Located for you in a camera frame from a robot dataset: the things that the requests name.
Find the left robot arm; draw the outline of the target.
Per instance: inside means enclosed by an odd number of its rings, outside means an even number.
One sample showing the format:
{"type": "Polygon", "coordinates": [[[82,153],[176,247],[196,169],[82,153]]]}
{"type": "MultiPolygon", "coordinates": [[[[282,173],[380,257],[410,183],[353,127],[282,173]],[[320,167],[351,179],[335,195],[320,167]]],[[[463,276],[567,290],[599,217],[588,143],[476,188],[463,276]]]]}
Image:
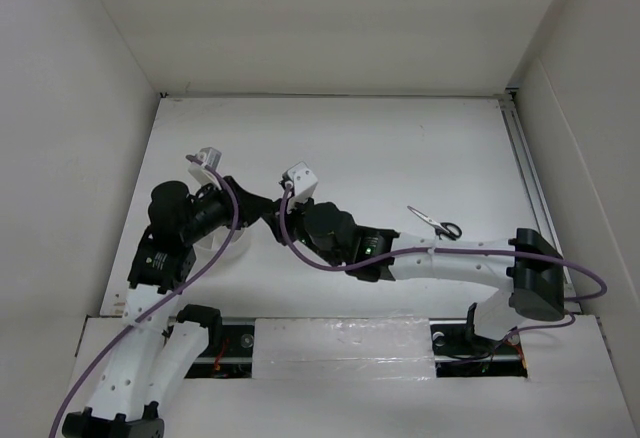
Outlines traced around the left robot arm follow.
{"type": "Polygon", "coordinates": [[[243,190],[232,177],[196,193],[168,181],[151,192],[149,225],[138,244],[127,281],[122,331],[101,351],[107,362],[97,387],[79,412],[65,416],[65,437],[161,437],[163,415],[200,354],[222,345],[219,310],[179,306],[196,275],[195,244],[222,230],[222,249],[275,206],[243,190]]]}

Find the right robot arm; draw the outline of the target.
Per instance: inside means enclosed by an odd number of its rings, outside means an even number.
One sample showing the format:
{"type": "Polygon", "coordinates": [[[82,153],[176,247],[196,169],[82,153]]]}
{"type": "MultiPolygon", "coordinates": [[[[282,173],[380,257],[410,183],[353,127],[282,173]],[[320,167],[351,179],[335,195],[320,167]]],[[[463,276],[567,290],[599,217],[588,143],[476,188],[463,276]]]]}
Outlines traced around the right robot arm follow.
{"type": "Polygon", "coordinates": [[[370,283],[438,279],[493,288],[466,314],[462,339],[473,351],[486,351],[527,321],[558,327],[567,314],[562,257],[533,229],[488,243],[444,241],[359,225],[332,202],[283,197],[275,207],[280,242],[317,270],[370,283]]]}

